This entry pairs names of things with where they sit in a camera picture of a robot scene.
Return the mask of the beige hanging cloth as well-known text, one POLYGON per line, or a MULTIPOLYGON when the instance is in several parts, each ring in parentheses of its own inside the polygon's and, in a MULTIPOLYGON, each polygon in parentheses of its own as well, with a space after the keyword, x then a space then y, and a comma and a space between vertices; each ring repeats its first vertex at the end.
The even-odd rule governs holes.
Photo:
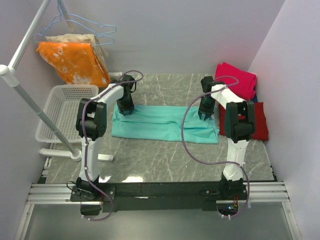
POLYGON ((64 35, 57 36, 46 36, 48 42, 54 43, 87 43, 92 45, 94 53, 98 56, 98 59, 103 64, 104 68, 107 69, 106 58, 109 56, 108 52, 100 44, 98 38, 93 34, 71 34, 67 33, 64 35))

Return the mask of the pink folded t shirt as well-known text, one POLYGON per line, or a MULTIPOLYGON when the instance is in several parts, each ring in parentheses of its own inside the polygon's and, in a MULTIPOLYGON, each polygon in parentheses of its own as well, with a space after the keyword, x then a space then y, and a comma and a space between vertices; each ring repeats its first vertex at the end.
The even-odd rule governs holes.
POLYGON ((244 100, 252 100, 256 95, 257 76, 253 73, 240 70, 226 62, 218 64, 215 78, 231 76, 238 79, 238 84, 230 86, 229 89, 244 100))

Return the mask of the aluminium rail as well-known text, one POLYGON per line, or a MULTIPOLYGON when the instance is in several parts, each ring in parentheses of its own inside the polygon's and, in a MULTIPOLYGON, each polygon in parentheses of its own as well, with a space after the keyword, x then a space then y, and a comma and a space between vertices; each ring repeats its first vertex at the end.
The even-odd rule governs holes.
MULTIPOLYGON (((71 190, 64 184, 32 184, 25 202, 25 208, 18 230, 16 240, 23 240, 31 219, 34 205, 71 205, 71 190)), ((294 240, 301 240, 302 235, 291 206, 285 183, 280 182, 252 182, 250 183, 249 203, 282 203, 285 218, 291 236, 294 240)))

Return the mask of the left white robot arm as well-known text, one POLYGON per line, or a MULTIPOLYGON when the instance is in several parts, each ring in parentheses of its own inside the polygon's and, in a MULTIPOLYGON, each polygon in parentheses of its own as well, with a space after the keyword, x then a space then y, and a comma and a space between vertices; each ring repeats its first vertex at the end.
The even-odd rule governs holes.
POLYGON ((100 195, 99 145, 107 130, 108 108, 116 103, 120 114, 132 114, 135 109, 132 88, 136 85, 131 75, 124 74, 98 95, 80 100, 75 127, 81 140, 82 156, 76 186, 88 201, 94 201, 100 195))

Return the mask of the teal t shirt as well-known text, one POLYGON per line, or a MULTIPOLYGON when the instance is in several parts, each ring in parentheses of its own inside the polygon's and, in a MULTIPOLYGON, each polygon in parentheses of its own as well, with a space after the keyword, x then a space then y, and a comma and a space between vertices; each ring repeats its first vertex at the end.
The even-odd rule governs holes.
POLYGON ((132 114, 122 115, 115 105, 111 134, 126 139, 180 142, 181 127, 186 142, 219 143, 215 119, 200 119, 196 106, 187 110, 186 106, 136 105, 132 114))

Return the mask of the white plastic laundry basket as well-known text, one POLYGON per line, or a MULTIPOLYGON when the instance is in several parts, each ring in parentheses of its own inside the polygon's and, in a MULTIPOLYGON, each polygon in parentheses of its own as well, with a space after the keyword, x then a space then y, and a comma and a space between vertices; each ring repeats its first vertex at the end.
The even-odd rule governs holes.
POLYGON ((48 95, 43 112, 70 143, 81 141, 76 130, 80 100, 90 99, 99 93, 99 88, 88 84, 64 84, 53 87, 48 95))

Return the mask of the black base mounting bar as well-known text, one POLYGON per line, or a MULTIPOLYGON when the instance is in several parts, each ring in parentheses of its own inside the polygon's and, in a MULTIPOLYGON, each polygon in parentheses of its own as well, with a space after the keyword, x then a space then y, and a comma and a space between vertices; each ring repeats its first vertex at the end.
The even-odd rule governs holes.
POLYGON ((129 183, 94 181, 93 184, 77 179, 69 189, 70 201, 80 203, 80 212, 86 217, 118 211, 217 211, 219 201, 237 204, 239 200, 248 201, 250 196, 250 187, 242 179, 129 183))

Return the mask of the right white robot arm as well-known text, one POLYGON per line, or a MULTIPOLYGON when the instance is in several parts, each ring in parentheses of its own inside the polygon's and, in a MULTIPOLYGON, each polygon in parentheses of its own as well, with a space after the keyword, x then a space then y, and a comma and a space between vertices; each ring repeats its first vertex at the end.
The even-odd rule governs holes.
POLYGON ((226 183, 219 187, 219 193, 222 198, 230 200, 237 194, 235 184, 243 181, 241 167, 245 163, 249 141, 256 131, 255 105, 251 100, 237 96, 224 82, 215 81, 211 76, 204 77, 200 83, 205 95, 200 100, 199 118, 206 120, 213 116, 216 102, 225 110, 223 128, 228 150, 221 180, 226 183))

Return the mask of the dark red folded t shirt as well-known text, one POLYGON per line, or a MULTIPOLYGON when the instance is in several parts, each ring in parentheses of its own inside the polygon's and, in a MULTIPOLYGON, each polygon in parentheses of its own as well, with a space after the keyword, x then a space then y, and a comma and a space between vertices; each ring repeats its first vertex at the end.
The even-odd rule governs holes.
MULTIPOLYGON (((223 108, 221 104, 219 104, 218 107, 219 107, 220 135, 225 136, 224 123, 225 123, 226 110, 223 108)), ((256 130, 255 130, 255 133, 252 135, 252 138, 255 140, 266 142, 269 140, 269 130, 267 127, 267 120, 264 113, 264 103, 255 102, 254 110, 255 110, 256 130)))

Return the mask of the blue folded t shirt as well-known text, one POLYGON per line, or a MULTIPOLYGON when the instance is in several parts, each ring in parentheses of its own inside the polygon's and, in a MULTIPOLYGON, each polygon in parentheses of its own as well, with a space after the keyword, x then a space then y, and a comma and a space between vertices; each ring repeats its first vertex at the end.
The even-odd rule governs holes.
POLYGON ((256 88, 254 87, 253 88, 253 91, 252 91, 252 98, 250 99, 252 102, 254 103, 258 103, 259 100, 258 100, 258 97, 257 97, 257 91, 256 91, 256 88))

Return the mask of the orange patterned cloth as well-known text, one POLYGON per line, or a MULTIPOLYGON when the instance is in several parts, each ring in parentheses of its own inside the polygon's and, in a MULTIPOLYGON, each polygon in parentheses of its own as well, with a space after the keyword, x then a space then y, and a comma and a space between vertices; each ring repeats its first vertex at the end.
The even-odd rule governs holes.
POLYGON ((41 41, 36 51, 66 84, 104 88, 111 82, 108 71, 89 43, 41 41))

